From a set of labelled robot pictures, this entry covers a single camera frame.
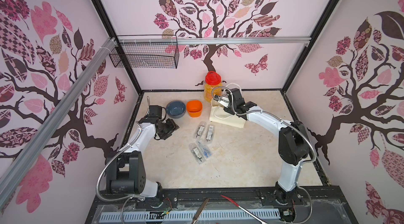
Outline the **blue-grey ceramic bowl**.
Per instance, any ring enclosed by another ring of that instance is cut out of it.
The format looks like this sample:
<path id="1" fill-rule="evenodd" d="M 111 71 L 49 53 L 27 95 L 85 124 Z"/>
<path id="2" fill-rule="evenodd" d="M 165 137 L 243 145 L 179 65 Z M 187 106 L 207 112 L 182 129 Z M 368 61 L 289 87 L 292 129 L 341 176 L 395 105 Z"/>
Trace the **blue-grey ceramic bowl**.
<path id="1" fill-rule="evenodd" d="M 186 112 L 186 104 L 182 101 L 172 101 L 167 104 L 166 112 L 172 119 L 182 118 Z"/>

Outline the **left flexible metal conduit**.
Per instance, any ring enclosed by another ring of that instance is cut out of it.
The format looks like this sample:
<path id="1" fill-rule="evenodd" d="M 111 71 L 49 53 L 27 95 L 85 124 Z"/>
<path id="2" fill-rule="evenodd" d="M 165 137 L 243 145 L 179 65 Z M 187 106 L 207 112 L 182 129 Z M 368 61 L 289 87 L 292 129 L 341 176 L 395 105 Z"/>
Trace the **left flexible metal conduit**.
<path id="1" fill-rule="evenodd" d="M 145 201 L 146 198 L 157 195 L 158 185 L 147 179 L 142 155 L 155 129 L 149 123 L 141 126 L 136 121 L 140 102 L 139 98 L 130 117 L 123 146 L 107 158 L 107 163 L 98 177 L 96 196 L 101 201 Z"/>

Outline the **red-tipped metal rod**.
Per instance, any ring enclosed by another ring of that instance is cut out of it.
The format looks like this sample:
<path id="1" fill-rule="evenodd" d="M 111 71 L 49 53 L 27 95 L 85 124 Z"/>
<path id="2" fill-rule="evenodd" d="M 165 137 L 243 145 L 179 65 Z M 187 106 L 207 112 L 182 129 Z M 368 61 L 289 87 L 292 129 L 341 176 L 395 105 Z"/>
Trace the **red-tipped metal rod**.
<path id="1" fill-rule="evenodd" d="M 232 200 L 231 198 L 221 195 L 221 197 L 223 197 L 224 199 L 228 200 L 229 202 L 231 202 L 232 204 L 234 204 L 237 208 L 239 208 L 240 210 L 242 210 L 243 212 L 245 212 L 246 214 L 248 214 L 249 216 L 251 216 L 252 218 L 254 218 L 255 220 L 257 220 L 258 222 L 260 222 L 261 224 L 267 224 L 265 221 L 263 221 L 262 219 L 260 219 L 259 217 L 257 217 L 256 215 L 254 215 L 253 213 L 251 213 L 250 211 L 248 211 L 247 209 L 245 209 L 244 207 L 240 206 L 238 203 L 236 203 L 234 200 Z"/>

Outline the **flexible metal conduit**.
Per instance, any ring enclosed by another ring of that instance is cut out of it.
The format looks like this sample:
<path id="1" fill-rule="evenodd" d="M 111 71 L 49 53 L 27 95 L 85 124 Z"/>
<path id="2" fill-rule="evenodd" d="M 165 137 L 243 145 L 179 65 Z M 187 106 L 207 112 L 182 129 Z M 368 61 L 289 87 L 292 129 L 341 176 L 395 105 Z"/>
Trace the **flexible metal conduit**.
<path id="1" fill-rule="evenodd" d="M 222 94 L 215 96 L 227 97 L 228 87 L 221 87 Z M 278 153 L 281 159 L 293 166 L 313 163 L 317 157 L 314 148 L 305 133 L 304 125 L 300 121 L 290 122 L 267 112 L 259 106 L 251 108 L 246 116 L 237 116 L 246 121 L 260 125 L 278 137 Z"/>
<path id="2" fill-rule="evenodd" d="M 147 179 L 142 155 L 155 129 L 149 123 L 141 126 L 136 121 L 140 102 L 139 98 L 130 117 L 123 146 L 107 158 L 107 163 L 98 177 L 96 196 L 101 201 L 145 201 L 146 198 L 157 195 L 158 185 Z"/>

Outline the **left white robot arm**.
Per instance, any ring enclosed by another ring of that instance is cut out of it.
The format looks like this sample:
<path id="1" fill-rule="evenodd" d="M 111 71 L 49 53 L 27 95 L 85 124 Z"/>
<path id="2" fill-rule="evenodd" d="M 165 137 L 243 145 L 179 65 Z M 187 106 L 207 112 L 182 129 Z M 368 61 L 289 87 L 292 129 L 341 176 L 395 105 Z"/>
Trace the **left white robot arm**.
<path id="1" fill-rule="evenodd" d="M 149 105 L 146 115 L 135 122 L 134 135 L 118 153 L 108 159 L 103 172 L 108 194 L 131 196 L 139 200 L 163 200 L 162 185 L 146 177 L 143 152 L 151 140 L 166 140 L 179 129 L 174 120 L 166 116 L 166 108 Z"/>

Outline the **horizontal aluminium rail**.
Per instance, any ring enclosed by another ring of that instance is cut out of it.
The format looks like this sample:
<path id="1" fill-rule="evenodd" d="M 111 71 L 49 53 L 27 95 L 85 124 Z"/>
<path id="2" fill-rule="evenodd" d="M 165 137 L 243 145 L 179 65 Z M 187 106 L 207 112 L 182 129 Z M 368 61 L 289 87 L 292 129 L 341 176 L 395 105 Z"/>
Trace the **horizontal aluminium rail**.
<path id="1" fill-rule="evenodd" d="M 170 45 L 216 45 L 216 44 L 309 44 L 311 37 L 290 36 L 290 37 L 236 37 L 236 38 L 138 38 L 119 37 L 122 44 L 165 43 Z"/>

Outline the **red-lidded jar of corn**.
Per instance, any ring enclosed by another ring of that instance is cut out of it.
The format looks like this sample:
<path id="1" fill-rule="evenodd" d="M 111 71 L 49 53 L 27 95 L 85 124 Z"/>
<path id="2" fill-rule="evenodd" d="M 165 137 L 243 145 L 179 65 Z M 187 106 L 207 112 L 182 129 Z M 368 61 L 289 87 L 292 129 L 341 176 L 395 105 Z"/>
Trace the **red-lidded jar of corn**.
<path id="1" fill-rule="evenodd" d="M 205 81 L 204 81 L 204 99 L 207 102 L 211 102 L 213 96 L 212 96 L 212 91 L 215 87 L 220 87 L 222 86 L 222 77 L 214 72 L 210 71 L 206 74 L 205 76 Z"/>

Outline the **diagonal aluminium rail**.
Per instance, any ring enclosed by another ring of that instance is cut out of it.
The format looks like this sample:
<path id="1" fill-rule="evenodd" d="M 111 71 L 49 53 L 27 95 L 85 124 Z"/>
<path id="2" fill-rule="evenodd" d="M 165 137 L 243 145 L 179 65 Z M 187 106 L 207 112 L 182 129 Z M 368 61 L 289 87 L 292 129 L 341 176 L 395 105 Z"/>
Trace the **diagonal aluminium rail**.
<path id="1" fill-rule="evenodd" d="M 1 177 L 1 207 L 4 207 L 10 199 L 21 180 L 32 167 L 39 154 L 45 148 L 45 145 L 85 89 L 85 86 L 90 82 L 92 76 L 116 45 L 117 39 L 114 37 L 110 37 L 105 41 L 94 58 L 88 63 L 86 69 L 80 74 L 56 106 L 55 110 L 38 129 L 32 140 L 8 167 L 5 174 Z"/>

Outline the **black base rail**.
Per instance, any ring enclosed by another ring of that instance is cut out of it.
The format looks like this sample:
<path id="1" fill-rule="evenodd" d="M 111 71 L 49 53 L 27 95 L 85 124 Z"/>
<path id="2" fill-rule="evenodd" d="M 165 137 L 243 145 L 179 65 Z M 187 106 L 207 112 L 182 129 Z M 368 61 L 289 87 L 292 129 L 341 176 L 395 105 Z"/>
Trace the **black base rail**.
<path id="1" fill-rule="evenodd" d="M 171 211 L 194 210 L 210 197 L 204 210 L 239 209 L 227 196 L 248 211 L 253 209 L 278 209 L 280 219 L 265 220 L 268 224 L 356 224 L 348 201 L 338 186 L 304 186 L 297 188 L 291 202 L 279 204 L 274 195 L 274 187 L 250 188 L 202 188 L 202 189 L 164 189 L 163 200 L 148 198 L 122 200 L 107 203 L 95 198 L 85 220 L 87 224 L 97 224 L 102 212 L 119 212 L 121 215 L 132 211 Z M 130 223 L 130 224 L 191 224 L 189 223 Z M 257 220 L 220 220 L 201 221 L 196 224 L 260 224 Z"/>

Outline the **clear compass case barcode label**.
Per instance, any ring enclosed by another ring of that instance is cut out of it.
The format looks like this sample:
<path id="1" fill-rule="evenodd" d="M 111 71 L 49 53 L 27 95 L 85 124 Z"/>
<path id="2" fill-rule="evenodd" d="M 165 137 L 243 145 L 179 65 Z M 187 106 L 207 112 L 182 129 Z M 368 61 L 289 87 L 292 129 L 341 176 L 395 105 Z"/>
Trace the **clear compass case barcode label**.
<path id="1" fill-rule="evenodd" d="M 213 142 L 214 139 L 214 132 L 215 132 L 215 126 L 214 125 L 209 125 L 207 128 L 207 134 L 205 137 L 205 142 L 210 144 Z"/>

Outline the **grey metal rod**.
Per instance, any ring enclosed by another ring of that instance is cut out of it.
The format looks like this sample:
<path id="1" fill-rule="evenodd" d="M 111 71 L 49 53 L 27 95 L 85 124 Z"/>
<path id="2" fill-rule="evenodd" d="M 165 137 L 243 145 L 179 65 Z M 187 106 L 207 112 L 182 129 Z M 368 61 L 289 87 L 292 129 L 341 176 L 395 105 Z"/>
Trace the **grey metal rod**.
<path id="1" fill-rule="evenodd" d="M 191 224 L 196 224 L 196 222 L 198 221 L 202 211 L 205 209 L 206 205 L 208 204 L 208 202 L 210 201 L 210 197 L 206 198 L 203 203 L 200 205 L 200 207 L 197 209 L 196 213 L 194 214 Z"/>

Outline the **orange plastic cup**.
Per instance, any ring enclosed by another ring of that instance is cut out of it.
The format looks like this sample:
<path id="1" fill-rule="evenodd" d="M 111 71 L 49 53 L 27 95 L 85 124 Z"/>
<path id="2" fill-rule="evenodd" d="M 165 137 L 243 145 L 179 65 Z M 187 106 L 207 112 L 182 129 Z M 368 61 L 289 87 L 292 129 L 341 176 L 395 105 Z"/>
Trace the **orange plastic cup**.
<path id="1" fill-rule="evenodd" d="M 186 110 L 191 118 L 197 118 L 202 114 L 203 104 L 198 100 L 189 101 L 186 104 Z"/>

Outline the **right flexible metal conduit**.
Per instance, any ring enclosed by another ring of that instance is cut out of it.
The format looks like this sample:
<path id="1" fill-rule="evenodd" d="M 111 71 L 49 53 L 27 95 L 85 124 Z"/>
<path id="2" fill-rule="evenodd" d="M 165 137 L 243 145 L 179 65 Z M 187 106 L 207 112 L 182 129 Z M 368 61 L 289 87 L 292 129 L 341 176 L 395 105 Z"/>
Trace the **right flexible metal conduit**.
<path id="1" fill-rule="evenodd" d="M 228 87 L 221 87 L 222 94 L 215 96 L 227 97 Z M 246 121 L 260 125 L 278 137 L 278 153 L 281 159 L 293 166 L 313 163 L 317 157 L 314 148 L 305 133 L 304 125 L 300 121 L 290 122 L 267 112 L 259 106 L 251 108 L 246 116 L 237 116 Z"/>

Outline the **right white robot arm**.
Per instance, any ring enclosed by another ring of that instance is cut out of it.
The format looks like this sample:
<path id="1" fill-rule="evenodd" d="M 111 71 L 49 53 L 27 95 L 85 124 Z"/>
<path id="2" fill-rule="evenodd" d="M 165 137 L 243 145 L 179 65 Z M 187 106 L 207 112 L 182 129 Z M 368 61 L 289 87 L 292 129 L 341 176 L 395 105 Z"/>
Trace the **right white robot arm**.
<path id="1" fill-rule="evenodd" d="M 278 154 L 282 159 L 280 177 L 275 184 L 275 199 L 281 205 L 291 202 L 298 187 L 304 163 L 313 155 L 312 145 L 300 121 L 285 121 L 261 109 L 253 102 L 245 102 L 238 88 L 224 88 L 225 94 L 214 97 L 224 106 L 224 111 L 246 121 L 260 125 L 278 137 Z"/>

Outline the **clear compass case blue compass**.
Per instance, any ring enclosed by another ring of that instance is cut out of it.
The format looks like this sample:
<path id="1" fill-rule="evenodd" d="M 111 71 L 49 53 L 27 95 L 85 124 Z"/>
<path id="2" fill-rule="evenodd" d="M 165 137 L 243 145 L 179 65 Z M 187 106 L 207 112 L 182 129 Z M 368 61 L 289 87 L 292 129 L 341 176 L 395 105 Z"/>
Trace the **clear compass case blue compass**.
<path id="1" fill-rule="evenodd" d="M 213 155 L 212 152 L 210 151 L 210 149 L 208 148 L 208 146 L 204 143 L 204 141 L 198 141 L 197 142 L 203 156 L 205 159 L 209 159 L 211 158 L 211 156 Z"/>

